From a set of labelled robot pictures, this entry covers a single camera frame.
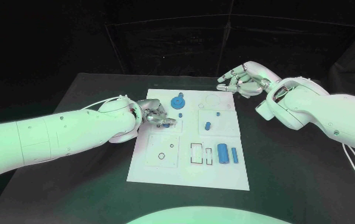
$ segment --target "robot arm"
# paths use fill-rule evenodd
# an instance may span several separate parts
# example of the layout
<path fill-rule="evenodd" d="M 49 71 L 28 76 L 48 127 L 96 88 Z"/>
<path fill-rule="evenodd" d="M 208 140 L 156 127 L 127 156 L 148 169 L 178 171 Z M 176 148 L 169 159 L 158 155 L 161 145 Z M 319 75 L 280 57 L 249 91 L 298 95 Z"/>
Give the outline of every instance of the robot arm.
<path fill-rule="evenodd" d="M 106 102 L 98 111 L 88 109 Z M 126 142 L 146 121 L 174 124 L 158 99 L 127 96 L 81 110 L 0 124 L 0 174 L 26 165 L 77 154 L 107 141 Z"/>
<path fill-rule="evenodd" d="M 244 97 L 267 92 L 256 111 L 270 120 L 273 117 L 292 129 L 315 123 L 329 138 L 355 147 L 355 97 L 329 95 L 328 91 L 303 77 L 285 80 L 259 63 L 247 62 L 234 68 L 218 82 L 231 78 L 230 86 L 218 90 L 238 92 Z"/>

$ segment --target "table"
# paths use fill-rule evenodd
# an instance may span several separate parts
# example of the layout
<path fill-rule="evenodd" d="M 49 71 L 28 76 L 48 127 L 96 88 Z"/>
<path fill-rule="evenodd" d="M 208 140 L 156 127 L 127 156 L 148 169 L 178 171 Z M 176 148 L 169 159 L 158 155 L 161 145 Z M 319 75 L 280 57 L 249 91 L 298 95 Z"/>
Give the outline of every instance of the table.
<path fill-rule="evenodd" d="M 77 75 L 55 113 L 150 89 L 215 91 L 217 78 Z M 352 223 L 355 175 L 341 144 L 309 124 L 299 131 L 254 111 L 262 94 L 234 95 L 250 191 L 127 182 L 136 139 L 28 166 L 0 197 L 2 223 L 127 223 L 175 207 L 249 210 L 290 223 Z"/>

